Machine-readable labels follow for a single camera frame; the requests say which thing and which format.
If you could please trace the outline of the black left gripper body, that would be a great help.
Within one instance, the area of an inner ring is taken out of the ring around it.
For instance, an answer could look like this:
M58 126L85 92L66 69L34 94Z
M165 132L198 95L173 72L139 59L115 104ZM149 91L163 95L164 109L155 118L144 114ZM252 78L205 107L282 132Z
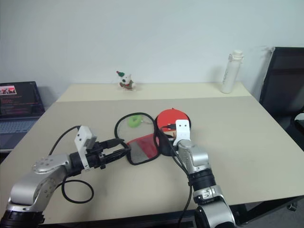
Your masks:
M89 167L105 169L106 167L106 155L103 153L103 150L107 148L107 142L95 142L91 149L87 149L86 158L89 164Z

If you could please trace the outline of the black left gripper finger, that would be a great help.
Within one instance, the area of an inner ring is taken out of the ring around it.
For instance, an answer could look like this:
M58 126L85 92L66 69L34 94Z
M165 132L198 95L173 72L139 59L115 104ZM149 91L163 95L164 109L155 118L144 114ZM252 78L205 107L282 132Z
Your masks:
M109 164L116 160L121 159L122 157L126 156L130 151L131 151L130 148L123 148L123 149L114 151L111 154L105 155L104 156L105 164Z
M124 139L110 139L103 142L103 149L110 149L123 143Z

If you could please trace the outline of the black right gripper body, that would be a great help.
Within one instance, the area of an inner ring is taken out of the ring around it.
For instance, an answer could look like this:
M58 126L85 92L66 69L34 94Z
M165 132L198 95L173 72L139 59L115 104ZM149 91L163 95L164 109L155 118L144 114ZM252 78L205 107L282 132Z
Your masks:
M159 152L164 156L172 156L173 150L171 147L173 146L174 138L172 136L159 137Z

